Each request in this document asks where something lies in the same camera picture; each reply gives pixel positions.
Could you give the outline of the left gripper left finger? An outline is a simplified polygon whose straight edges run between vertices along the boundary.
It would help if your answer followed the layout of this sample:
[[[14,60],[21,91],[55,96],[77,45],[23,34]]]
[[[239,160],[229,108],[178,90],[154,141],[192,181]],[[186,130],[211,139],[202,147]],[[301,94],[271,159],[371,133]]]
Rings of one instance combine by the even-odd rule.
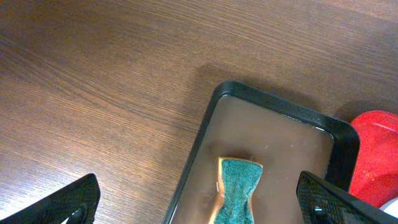
[[[92,224],[100,200],[94,174],[87,174],[62,189],[4,218],[1,223]]]

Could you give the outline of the green and yellow sponge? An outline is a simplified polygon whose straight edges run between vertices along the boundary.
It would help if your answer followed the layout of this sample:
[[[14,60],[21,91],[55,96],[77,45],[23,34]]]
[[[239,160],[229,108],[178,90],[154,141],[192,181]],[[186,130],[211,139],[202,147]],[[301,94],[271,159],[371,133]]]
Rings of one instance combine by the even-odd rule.
[[[219,157],[217,194],[208,223],[254,224],[252,196],[262,172],[257,162]]]

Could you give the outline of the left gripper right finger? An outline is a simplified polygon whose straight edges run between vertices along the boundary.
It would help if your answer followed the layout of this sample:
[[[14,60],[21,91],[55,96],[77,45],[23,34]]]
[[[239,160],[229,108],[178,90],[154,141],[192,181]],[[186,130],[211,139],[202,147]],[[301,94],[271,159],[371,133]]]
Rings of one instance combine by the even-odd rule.
[[[309,171],[300,173],[296,195],[305,224],[397,224],[396,217]]]

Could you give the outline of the pale blue plate top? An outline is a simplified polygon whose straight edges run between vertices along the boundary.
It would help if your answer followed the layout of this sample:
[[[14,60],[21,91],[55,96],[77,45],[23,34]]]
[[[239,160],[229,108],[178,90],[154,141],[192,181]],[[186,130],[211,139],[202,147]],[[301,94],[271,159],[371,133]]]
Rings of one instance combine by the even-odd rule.
[[[395,218],[398,218],[398,198],[396,197],[386,202],[379,209]]]

